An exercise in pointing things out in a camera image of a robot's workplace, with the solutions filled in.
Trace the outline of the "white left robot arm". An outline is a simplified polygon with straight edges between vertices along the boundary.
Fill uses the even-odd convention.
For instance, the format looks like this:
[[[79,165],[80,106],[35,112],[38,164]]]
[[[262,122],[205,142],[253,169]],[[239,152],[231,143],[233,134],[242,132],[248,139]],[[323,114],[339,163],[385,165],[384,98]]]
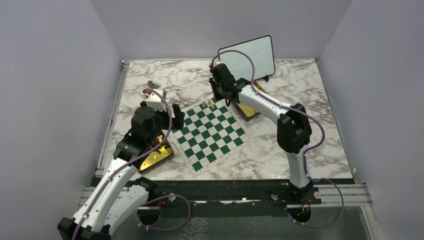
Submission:
[[[123,197],[119,194],[139,170],[150,153],[163,145],[168,137],[155,143],[164,130],[184,127],[185,113],[176,103],[156,110],[142,101],[131,118],[131,127],[116,146],[109,168],[99,184],[71,218],[62,218],[57,229],[64,240],[110,240],[117,228],[141,205],[157,200],[155,184],[142,178]]]

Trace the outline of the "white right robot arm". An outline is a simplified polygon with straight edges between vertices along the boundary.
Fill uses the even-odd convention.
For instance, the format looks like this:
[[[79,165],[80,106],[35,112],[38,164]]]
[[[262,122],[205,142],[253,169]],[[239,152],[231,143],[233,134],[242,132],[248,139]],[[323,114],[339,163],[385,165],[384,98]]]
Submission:
[[[212,63],[209,70],[212,75],[209,83],[217,101],[246,105],[276,125],[277,143],[288,157],[289,199],[296,204],[305,201],[313,188],[305,158],[312,135],[305,107],[283,103],[259,90],[253,82],[235,79],[224,63]]]

